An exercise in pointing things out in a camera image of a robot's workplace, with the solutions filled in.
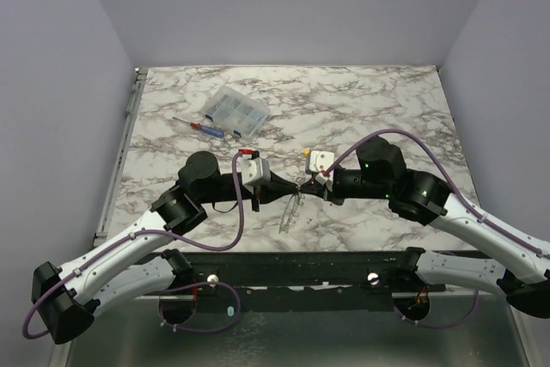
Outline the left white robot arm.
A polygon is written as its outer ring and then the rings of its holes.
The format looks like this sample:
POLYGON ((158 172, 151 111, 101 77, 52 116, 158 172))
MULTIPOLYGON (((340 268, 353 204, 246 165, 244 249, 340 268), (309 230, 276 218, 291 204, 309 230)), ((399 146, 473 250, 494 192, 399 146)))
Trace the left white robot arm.
POLYGON ((47 261, 34 270, 32 308, 22 334, 39 339, 28 328, 34 314, 40 315, 55 344, 69 342, 86 331, 97 315, 112 306, 152 292, 177 294, 192 288, 193 271, 184 257, 168 250, 160 258, 141 264, 146 255, 173 241, 182 241, 211 252, 225 252, 241 240, 245 218, 240 217, 235 239, 222 246, 209 246, 186 238, 207 218, 204 206, 234 201, 243 214, 244 200, 255 211, 298 187, 271 172, 267 160, 254 150, 238 150, 230 174, 221 174, 217 158, 208 151, 192 154, 178 172, 175 184, 132 225, 82 256, 55 266, 47 261))

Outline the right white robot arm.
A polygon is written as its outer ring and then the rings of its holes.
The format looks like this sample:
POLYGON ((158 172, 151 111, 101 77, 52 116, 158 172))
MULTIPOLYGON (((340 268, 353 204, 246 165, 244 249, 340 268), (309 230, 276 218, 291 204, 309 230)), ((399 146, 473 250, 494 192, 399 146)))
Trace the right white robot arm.
POLYGON ((548 242, 487 213, 449 181, 408 168, 400 148, 384 138, 370 138, 355 151, 357 169, 338 166, 332 152, 309 151, 305 171, 311 178, 302 192, 336 205, 386 199, 399 217, 451 234, 483 254, 469 258, 408 248, 393 271, 401 289, 450 284, 503 296, 524 314, 548 318, 548 242))

